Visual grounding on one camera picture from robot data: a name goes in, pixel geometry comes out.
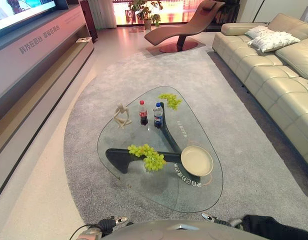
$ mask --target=curtain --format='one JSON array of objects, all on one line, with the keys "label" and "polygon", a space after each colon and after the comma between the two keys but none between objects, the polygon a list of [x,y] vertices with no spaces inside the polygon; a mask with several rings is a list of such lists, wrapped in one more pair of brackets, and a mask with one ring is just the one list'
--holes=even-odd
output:
[{"label": "curtain", "polygon": [[96,29],[116,28],[112,0],[88,0]]}]

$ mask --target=bunch of grapes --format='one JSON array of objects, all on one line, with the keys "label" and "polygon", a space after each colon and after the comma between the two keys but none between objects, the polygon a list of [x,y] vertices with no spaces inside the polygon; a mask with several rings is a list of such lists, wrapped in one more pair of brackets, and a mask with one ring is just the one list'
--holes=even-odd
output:
[{"label": "bunch of grapes", "polygon": [[171,109],[177,110],[178,106],[182,102],[182,99],[177,99],[177,95],[172,93],[162,93],[158,96],[159,99],[166,99],[167,100],[167,106]]},{"label": "bunch of grapes", "polygon": [[137,157],[145,155],[146,157],[143,159],[144,167],[147,171],[158,171],[162,169],[166,164],[164,160],[164,155],[159,154],[157,151],[154,151],[153,147],[150,147],[148,144],[144,144],[143,146],[135,146],[131,145],[127,148],[130,154],[133,154]]}]

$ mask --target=wooden figurine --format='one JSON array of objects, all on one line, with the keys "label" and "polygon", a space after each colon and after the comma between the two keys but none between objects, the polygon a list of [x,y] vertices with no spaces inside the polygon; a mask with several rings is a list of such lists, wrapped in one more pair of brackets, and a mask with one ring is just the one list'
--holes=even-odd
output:
[{"label": "wooden figurine", "polygon": [[[124,113],[127,114],[126,119],[118,117],[119,114],[124,114]],[[124,129],[124,126],[131,124],[132,121],[129,118],[130,118],[129,109],[127,107],[123,107],[122,103],[117,104],[117,109],[115,110],[115,115],[113,119],[115,120],[115,122],[117,122],[118,128]]]}]

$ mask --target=lounge chair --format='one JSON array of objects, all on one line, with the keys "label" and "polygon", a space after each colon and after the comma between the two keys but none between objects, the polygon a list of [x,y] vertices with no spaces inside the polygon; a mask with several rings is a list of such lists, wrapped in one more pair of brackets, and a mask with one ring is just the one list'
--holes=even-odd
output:
[{"label": "lounge chair", "polygon": [[168,38],[179,36],[176,44],[169,44],[159,49],[163,53],[174,53],[195,48],[198,43],[185,41],[185,38],[204,31],[224,5],[225,2],[204,0],[198,5],[194,16],[187,24],[158,27],[147,33],[145,39],[156,46]]}]

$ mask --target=plate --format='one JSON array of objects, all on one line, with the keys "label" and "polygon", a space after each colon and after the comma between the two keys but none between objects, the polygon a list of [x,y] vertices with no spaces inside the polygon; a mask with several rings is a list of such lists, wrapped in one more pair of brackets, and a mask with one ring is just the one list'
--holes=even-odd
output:
[{"label": "plate", "polygon": [[211,155],[200,146],[186,147],[180,155],[180,160],[186,171],[194,176],[206,176],[213,170]]}]

